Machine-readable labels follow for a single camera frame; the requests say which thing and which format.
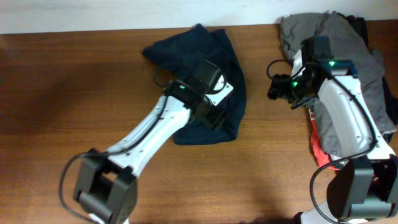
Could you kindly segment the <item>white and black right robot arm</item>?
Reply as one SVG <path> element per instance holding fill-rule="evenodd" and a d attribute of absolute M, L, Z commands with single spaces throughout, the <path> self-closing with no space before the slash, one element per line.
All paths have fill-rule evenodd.
<path fill-rule="evenodd" d="M 379 133 L 364 102 L 358 73 L 350 60 L 298 61 L 291 75 L 270 76 L 270 99 L 294 108 L 318 98 L 325 106 L 343 150 L 341 159 L 318 168 L 345 166 L 328 184 L 326 200 L 296 214 L 294 223 L 367 223 L 397 215 L 397 156 Z"/>

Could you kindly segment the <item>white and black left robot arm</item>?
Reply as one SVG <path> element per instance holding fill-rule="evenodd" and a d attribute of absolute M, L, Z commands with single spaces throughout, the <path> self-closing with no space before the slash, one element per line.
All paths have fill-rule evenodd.
<path fill-rule="evenodd" d="M 161 146 L 191 120 L 211 129 L 221 126 L 226 110 L 219 107 L 233 92 L 220 80 L 214 87 L 180 80 L 165 87 L 154 109 L 127 136 L 105 152 L 82 155 L 73 198 L 91 223 L 128 223 L 137 203 L 137 181 Z"/>

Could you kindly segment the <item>navy blue shorts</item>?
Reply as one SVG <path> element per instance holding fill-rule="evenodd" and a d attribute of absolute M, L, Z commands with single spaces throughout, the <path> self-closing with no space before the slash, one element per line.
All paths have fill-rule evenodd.
<path fill-rule="evenodd" d="M 246 111 L 246 85 L 233 46 L 224 29 L 208 31 L 197 24 L 189 31 L 155 42 L 142 51 L 143 56 L 164 70 L 184 80 L 193 75 L 197 66 L 207 60 L 225 72 L 227 82 L 234 90 L 219 106 L 228 117 L 216 131 L 194 120 L 174 134 L 178 145 L 209 145 L 234 141 Z"/>

